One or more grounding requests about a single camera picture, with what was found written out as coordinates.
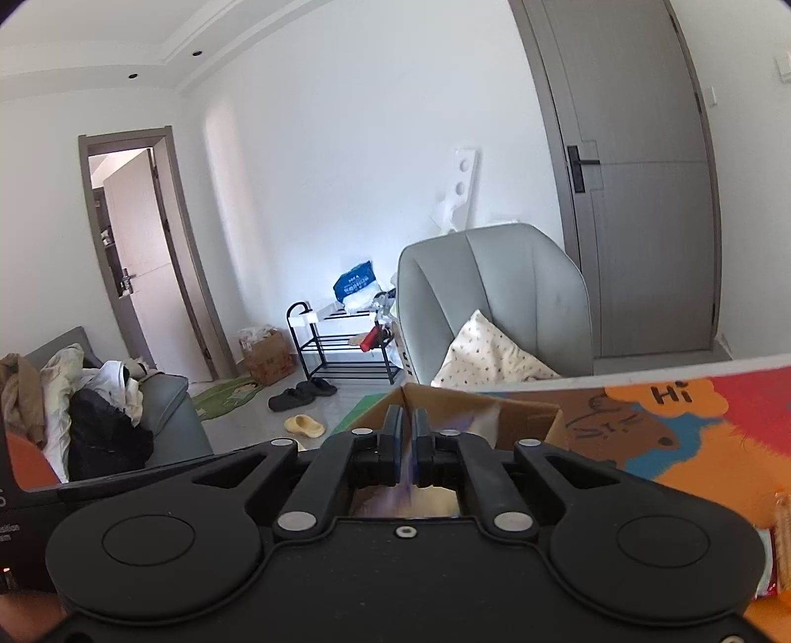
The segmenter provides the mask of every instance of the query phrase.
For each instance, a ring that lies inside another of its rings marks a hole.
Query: slipper
[[[326,379],[321,377],[311,377],[307,382],[299,382],[298,390],[308,391],[319,398],[329,398],[338,393],[338,387],[332,386]]]
[[[323,424],[316,422],[309,415],[295,415],[286,420],[284,425],[289,433],[297,433],[306,438],[317,438],[324,435],[327,430]]]
[[[269,408],[273,411],[288,411],[305,406],[316,399],[316,395],[305,389],[286,389],[279,395],[269,398]]]

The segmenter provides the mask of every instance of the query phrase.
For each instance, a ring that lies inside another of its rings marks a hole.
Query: blue plastic bag
[[[376,280],[371,262],[366,261],[364,264],[354,266],[349,272],[344,272],[335,282],[332,290],[335,291],[335,298],[343,303],[346,297],[361,291]]]

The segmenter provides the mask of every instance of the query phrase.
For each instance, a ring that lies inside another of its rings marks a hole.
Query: tile floor
[[[687,366],[689,364],[728,361],[728,353],[719,345],[713,351],[697,351],[685,353],[668,353],[636,357],[621,357],[596,360],[594,371],[597,375],[625,373],[630,371],[646,371],[654,368]],[[231,413],[207,420],[203,423],[206,434],[214,449],[214,453],[227,453],[252,444],[289,435],[283,428],[286,418],[304,413],[327,427],[327,432],[316,439],[299,438],[306,448],[317,448],[327,438],[329,432],[338,425],[346,414],[365,395],[386,393],[391,386],[387,380],[336,380],[338,393],[331,398],[317,398],[312,404],[302,406],[293,411],[275,413],[270,411],[267,402],[272,395],[282,393],[286,388],[294,387],[304,380],[298,371],[281,382],[269,386],[258,393],[247,404],[234,409]],[[218,382],[209,385],[192,385],[190,394],[196,395]]]

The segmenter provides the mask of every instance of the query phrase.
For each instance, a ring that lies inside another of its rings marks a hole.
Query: shoe rack shelf
[[[381,360],[333,360],[333,352],[360,351],[359,347],[349,344],[349,340],[356,337],[359,333],[322,335],[319,332],[319,324],[325,321],[339,319],[351,319],[368,317],[374,326],[379,329],[380,337],[387,335],[380,345],[371,350],[381,352]],[[336,306],[332,310],[323,309],[314,311],[307,302],[296,302],[286,312],[286,319],[289,322],[289,331],[294,345],[297,347],[302,370],[305,377],[323,377],[326,379],[387,379],[391,384],[396,382],[399,368],[390,361],[387,354],[387,347],[393,341],[392,333],[377,321],[376,313],[371,310],[363,310],[358,313],[347,313],[344,309],[338,310]],[[307,341],[300,342],[297,338],[295,328],[307,328],[311,337]],[[305,355],[316,355],[319,358],[319,365],[313,369],[308,368],[305,362]]]

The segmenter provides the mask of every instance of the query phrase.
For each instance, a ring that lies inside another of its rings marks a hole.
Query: brown sweater
[[[0,360],[0,413],[6,431],[16,433],[39,449],[44,435],[44,396],[39,372],[17,353]]]

